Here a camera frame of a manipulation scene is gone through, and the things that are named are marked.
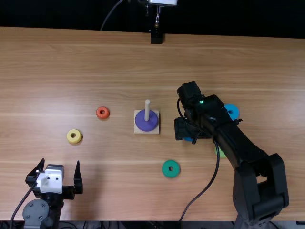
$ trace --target cable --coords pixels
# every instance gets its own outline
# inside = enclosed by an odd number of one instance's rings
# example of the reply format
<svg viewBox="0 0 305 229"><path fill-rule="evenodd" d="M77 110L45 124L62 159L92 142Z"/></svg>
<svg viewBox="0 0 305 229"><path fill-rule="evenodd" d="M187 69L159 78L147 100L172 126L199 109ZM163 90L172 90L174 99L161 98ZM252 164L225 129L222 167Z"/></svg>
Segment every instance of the cable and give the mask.
<svg viewBox="0 0 305 229"><path fill-rule="evenodd" d="M101 31L103 30L103 27L104 27L104 25L105 25L107 19L110 17L110 15L111 15L112 12L115 10L115 8L116 8L118 5L121 4L122 1L124 1L124 0L119 0L119 1L114 5L114 7L109 11L109 13L107 14L106 18L105 18L104 21L103 21L103 24L102 24L101 29L100 29Z"/></svg>
<svg viewBox="0 0 305 229"><path fill-rule="evenodd" d="M106 229L105 226L104 226L104 221L100 221L100 224L101 224L101 229Z"/></svg>
<svg viewBox="0 0 305 229"><path fill-rule="evenodd" d="M180 115L181 118L185 119L185 117L182 115L182 113L181 113L181 111L180 111L179 102L180 102L180 99L177 100L177 110L178 110L178 113L179 113L179 115Z"/></svg>
<svg viewBox="0 0 305 229"><path fill-rule="evenodd" d="M74 226L75 229L77 229L77 226L75 226L75 224L73 224L73 223L70 223L70 222L67 222L67 221L61 221L60 223L67 223L67 224L70 224L70 225Z"/></svg>
<svg viewBox="0 0 305 229"><path fill-rule="evenodd" d="M270 221L270 223L271 223L273 226L275 226L276 229L280 229L278 226L275 225L275 223L273 223L273 222L271 222L271 221Z"/></svg>
<svg viewBox="0 0 305 229"><path fill-rule="evenodd" d="M23 202L25 201L25 199L29 196L29 194L33 191L33 189L35 188L35 186L37 185L37 183L35 182L31 187L30 189L28 190L28 192L25 194L25 196L22 198L22 200L20 201L20 203L18 204L18 206L16 207L13 215L11 216L11 219L10 219L10 229L13 228L13 222L14 222L14 218L15 218L15 215L17 214L19 208L21 207L21 205L23 204Z"/></svg>
<svg viewBox="0 0 305 229"><path fill-rule="evenodd" d="M188 205L185 207L182 215L181 215L181 218L179 219L179 222L182 221L187 209L190 207L190 205L192 203L194 203L203 193L206 192L206 190L208 190L208 188L212 185L212 183L214 182L215 178L216 178L216 175L217 175L217 172L218 172L218 168L219 168L219 157L220 157L220 153L219 153L219 147L218 147L218 143L214 140L214 144L215 144L215 147L216 147L216 152L217 152L217 161L216 161L216 168L215 168L215 171L214 171L214 174L212 176L212 179L210 180L210 182L208 183L208 185L197 195L195 196L189 203Z"/></svg>

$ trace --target wood grain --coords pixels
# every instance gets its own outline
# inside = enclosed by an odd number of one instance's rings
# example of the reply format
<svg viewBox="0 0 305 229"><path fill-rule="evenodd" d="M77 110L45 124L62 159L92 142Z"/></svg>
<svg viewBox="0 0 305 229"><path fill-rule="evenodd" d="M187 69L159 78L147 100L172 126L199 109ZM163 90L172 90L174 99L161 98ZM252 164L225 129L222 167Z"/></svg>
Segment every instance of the wood grain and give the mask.
<svg viewBox="0 0 305 229"><path fill-rule="evenodd" d="M237 105L245 134L283 158L290 205L275 220L304 220L304 63L297 39L167 34L150 45L145 33L0 28L0 219L10 219L44 157L65 166L65 184L81 162L84 194L65 201L62 220L178 220L216 163L212 141L174 137L176 90L196 80L205 95ZM160 111L159 135L133 133L145 99ZM95 116L99 106L108 120ZM73 128L83 133L78 146L65 137ZM162 175L168 159L181 165L176 179ZM233 175L222 159L184 220L235 220Z"/></svg>

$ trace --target purple ring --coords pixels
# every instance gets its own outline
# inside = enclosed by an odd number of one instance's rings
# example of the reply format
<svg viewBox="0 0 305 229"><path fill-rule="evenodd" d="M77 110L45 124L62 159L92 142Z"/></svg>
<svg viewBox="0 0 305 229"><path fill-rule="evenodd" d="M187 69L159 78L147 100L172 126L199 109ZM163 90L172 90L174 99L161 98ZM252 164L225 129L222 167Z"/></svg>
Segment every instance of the purple ring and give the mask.
<svg viewBox="0 0 305 229"><path fill-rule="evenodd" d="M145 117L145 110L141 110L139 113L137 113L134 120L137 127L145 132L154 130L159 123L157 114L154 111L150 110L149 119L147 122L145 121L144 117Z"/></svg>

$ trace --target green ring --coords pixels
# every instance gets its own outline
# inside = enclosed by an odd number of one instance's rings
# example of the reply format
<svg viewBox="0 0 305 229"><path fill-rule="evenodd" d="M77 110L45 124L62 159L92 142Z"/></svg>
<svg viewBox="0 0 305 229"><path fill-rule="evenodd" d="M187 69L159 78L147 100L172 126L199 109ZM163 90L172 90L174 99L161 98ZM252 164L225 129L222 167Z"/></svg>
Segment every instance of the green ring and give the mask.
<svg viewBox="0 0 305 229"><path fill-rule="evenodd" d="M164 176L168 178L175 178L180 173L180 166L176 161L168 160L164 162L162 172Z"/></svg>
<svg viewBox="0 0 305 229"><path fill-rule="evenodd" d="M219 148L219 157L220 158L227 158L226 155L224 154L224 152L222 151L222 149L220 147Z"/></svg>

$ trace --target orange ring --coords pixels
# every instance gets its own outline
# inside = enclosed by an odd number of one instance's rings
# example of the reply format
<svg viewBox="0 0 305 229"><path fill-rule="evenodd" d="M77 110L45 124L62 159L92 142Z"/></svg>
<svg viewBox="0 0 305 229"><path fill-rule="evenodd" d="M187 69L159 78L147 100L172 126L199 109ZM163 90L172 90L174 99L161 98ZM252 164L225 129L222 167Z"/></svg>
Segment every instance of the orange ring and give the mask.
<svg viewBox="0 0 305 229"><path fill-rule="evenodd" d="M110 115L110 111L107 107L101 106L96 110L96 116L100 119L106 119Z"/></svg>

